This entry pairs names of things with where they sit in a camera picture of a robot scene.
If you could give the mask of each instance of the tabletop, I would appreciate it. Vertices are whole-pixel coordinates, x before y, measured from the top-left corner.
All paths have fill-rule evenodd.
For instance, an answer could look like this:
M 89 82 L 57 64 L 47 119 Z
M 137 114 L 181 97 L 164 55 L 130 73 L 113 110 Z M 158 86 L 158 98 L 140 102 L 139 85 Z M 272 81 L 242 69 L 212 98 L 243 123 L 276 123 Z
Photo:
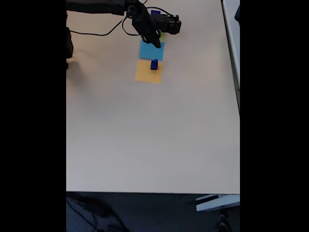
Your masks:
M 240 118 L 220 0 L 148 0 L 182 21 L 160 84 L 135 81 L 140 38 L 72 33 L 66 77 L 67 191 L 240 192 Z M 68 12 L 107 33 L 122 16 Z M 135 33 L 131 20 L 125 29 Z

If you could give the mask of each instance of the black cable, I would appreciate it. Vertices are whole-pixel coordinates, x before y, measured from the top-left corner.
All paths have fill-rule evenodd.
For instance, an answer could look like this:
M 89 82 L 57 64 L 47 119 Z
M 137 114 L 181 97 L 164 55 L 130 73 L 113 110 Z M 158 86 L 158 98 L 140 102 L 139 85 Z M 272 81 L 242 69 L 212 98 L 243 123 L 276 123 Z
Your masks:
M 113 30 L 116 29 L 117 26 L 119 26 L 119 24 L 121 24 L 122 20 L 117 23 L 108 33 L 106 34 L 94 34 L 94 33 L 81 33 L 81 32 L 77 32 L 77 31 L 73 31 L 73 30 L 70 30 L 70 32 L 73 32 L 73 33 L 76 33 L 76 34 L 81 34 L 81 35 L 97 35 L 97 36 L 106 36 L 106 35 L 109 35 Z
M 78 214 L 85 222 L 87 222 L 92 228 L 98 230 L 94 225 L 92 225 L 91 222 L 89 222 L 86 218 L 84 218 L 84 216 L 83 216 L 80 212 L 78 212 L 76 209 L 74 209 L 74 208 L 71 206 L 71 204 L 68 202 L 68 200 L 67 200 L 67 204 L 68 204 L 68 206 L 69 206 L 75 213 L 77 213 L 77 214 Z
M 98 227 L 98 221 L 97 221 L 97 219 L 96 219 L 96 217 L 95 217 L 95 215 L 92 213 L 92 217 L 93 217 L 93 220 L 94 220 L 94 222 L 95 222 L 95 228 L 97 228 Z
M 131 35 L 131 36 L 139 36 L 138 34 L 130 34 L 130 33 L 127 33 L 126 32 L 126 30 L 124 29 L 124 22 L 125 22 L 125 20 L 128 18 L 128 16 L 126 16 L 125 18 L 124 18 L 124 20 L 122 21 L 122 30 L 124 30 L 124 32 L 127 34 L 127 35 Z

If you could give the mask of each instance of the robotic arm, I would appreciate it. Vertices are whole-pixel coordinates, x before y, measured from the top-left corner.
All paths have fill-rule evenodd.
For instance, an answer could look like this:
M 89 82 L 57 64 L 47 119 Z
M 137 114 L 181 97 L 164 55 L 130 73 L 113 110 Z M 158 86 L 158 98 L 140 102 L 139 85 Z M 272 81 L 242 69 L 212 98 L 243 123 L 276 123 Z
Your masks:
M 156 48 L 161 47 L 160 31 L 177 34 L 180 31 L 179 16 L 171 14 L 149 15 L 147 8 L 138 0 L 66 0 L 67 11 L 89 14 L 124 15 L 132 19 L 132 26 L 145 43 L 152 43 Z M 73 54 L 70 30 L 67 28 L 67 58 Z

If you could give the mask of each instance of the blue cube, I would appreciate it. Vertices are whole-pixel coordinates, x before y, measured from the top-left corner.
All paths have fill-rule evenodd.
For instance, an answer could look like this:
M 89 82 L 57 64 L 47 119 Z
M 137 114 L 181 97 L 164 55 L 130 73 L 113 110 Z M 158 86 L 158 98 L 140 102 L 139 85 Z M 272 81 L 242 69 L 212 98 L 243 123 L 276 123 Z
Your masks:
M 154 10 L 151 10 L 151 12 L 150 12 L 150 15 L 154 15 L 154 14 L 161 14 L 161 12 L 160 11 L 154 11 Z
M 154 59 L 154 60 L 151 61 L 150 69 L 151 70 L 158 70 L 158 60 L 157 59 Z

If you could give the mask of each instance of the yellow sticky note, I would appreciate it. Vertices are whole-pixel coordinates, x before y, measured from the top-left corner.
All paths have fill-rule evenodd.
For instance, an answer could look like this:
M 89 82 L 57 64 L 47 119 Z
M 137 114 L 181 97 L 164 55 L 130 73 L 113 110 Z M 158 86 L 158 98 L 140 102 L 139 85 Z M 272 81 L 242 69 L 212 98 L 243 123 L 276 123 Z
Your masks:
M 162 76 L 162 62 L 158 62 L 157 70 L 151 70 L 150 65 L 151 60 L 140 59 L 137 63 L 135 80 L 160 84 Z

